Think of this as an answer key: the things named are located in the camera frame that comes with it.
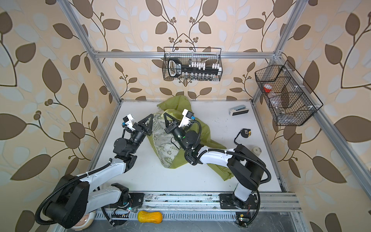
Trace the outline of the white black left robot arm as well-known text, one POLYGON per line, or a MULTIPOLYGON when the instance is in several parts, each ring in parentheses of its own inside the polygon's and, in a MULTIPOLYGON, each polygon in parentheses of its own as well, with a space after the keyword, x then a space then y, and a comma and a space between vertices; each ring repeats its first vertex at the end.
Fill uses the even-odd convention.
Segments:
POLYGON ((114 142, 114 158, 102 167, 84 174, 63 176, 54 191, 46 197, 35 212, 35 221, 39 225, 59 224, 69 229, 75 226, 85 215, 116 204, 128 194, 128 188, 114 183, 108 188, 101 185, 116 176, 128 172, 135 164, 139 146, 150 136, 153 128, 153 114, 139 122, 133 122, 131 115, 123 119, 123 131, 130 133, 130 138, 124 136, 114 142))

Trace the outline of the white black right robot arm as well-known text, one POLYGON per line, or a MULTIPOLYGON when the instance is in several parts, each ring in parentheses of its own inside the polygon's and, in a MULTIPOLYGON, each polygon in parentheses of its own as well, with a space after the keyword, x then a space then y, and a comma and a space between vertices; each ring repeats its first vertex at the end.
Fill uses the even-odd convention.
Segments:
POLYGON ((164 113, 165 132, 171 134, 184 150, 185 160, 191 165, 215 164, 229 168, 238 184, 229 200, 233 208, 245 209, 248 200, 259 200, 250 197, 258 193, 260 184, 270 182, 271 173, 266 164, 242 144, 236 143, 234 149, 209 148, 201 144, 202 126, 194 114, 185 111, 182 120, 177 120, 164 113))

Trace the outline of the green zip-up hooded jacket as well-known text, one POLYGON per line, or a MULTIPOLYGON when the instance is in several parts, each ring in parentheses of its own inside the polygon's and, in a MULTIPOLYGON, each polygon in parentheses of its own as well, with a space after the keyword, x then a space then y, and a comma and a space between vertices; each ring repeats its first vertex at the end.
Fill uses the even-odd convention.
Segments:
POLYGON ((153 114, 152 134, 148 139, 163 167, 176 169, 187 164, 185 152, 192 148, 226 148, 211 139, 209 126, 199 119, 184 128, 180 127, 184 110, 192 112, 187 97, 171 97, 157 107, 158 111, 153 114))

